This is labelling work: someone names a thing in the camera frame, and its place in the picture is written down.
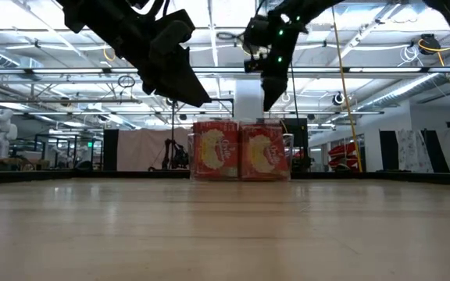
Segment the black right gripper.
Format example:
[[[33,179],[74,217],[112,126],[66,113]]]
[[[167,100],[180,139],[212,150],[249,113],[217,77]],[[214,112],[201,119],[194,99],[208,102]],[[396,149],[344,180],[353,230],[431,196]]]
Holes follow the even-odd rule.
[[[282,56],[259,53],[244,60],[246,73],[258,73],[264,91],[263,110],[269,111],[288,85],[288,64]]]

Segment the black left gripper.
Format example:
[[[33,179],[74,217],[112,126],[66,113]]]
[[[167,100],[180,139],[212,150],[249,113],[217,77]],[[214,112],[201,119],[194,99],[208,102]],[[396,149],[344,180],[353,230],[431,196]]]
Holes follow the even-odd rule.
[[[123,27],[127,32],[123,56],[137,68],[146,94],[154,93],[194,107],[211,102],[190,66],[190,48],[181,46],[195,30],[186,10],[160,19],[152,12],[135,13]]]

